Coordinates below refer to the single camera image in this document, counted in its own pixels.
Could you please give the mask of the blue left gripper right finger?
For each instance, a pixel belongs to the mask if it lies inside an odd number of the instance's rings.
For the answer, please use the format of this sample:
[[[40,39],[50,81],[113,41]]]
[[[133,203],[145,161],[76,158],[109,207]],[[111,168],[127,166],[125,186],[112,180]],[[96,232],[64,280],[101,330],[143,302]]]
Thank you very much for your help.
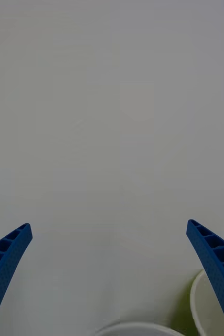
[[[224,314],[224,240],[193,219],[187,223],[186,234]]]

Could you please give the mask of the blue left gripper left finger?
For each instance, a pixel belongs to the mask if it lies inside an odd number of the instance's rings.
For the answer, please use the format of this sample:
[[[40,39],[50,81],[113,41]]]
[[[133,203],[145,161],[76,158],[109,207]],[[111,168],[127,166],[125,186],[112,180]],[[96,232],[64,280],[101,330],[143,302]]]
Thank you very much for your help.
[[[0,239],[0,305],[28,245],[33,239],[31,226],[24,223]]]

